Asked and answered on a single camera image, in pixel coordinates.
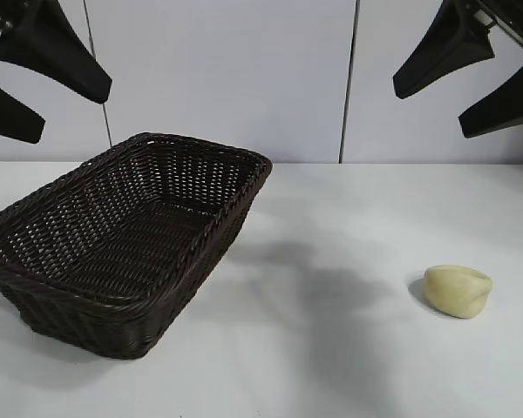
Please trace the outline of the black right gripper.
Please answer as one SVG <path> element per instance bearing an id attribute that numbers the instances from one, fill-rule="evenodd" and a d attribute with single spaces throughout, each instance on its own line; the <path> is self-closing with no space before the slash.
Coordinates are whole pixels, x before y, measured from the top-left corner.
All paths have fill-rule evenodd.
<path id="1" fill-rule="evenodd" d="M 490 18 L 488 24 L 475 17 L 478 11 Z M 489 40 L 494 26 L 523 49 L 523 0 L 442 2 L 428 31 L 392 78 L 396 96 L 408 98 L 454 71 L 494 58 Z M 466 138 L 523 125 L 523 66 L 458 121 Z"/>

